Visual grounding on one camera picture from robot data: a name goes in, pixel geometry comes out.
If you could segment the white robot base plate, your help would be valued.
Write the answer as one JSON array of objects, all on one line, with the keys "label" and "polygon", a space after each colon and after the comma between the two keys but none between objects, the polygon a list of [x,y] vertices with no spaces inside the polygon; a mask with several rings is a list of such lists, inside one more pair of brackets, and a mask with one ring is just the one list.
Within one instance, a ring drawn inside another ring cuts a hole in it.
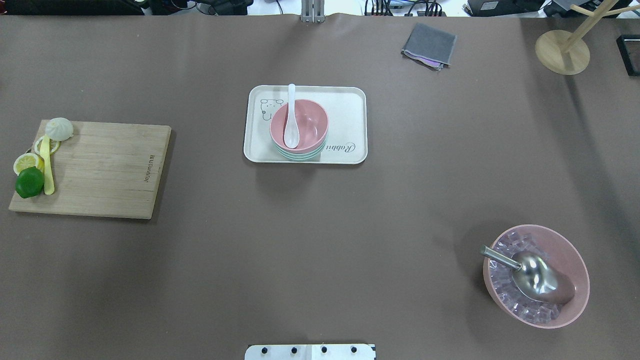
[{"label": "white robot base plate", "polygon": [[245,360],[375,360],[374,344],[256,344],[247,347]]}]

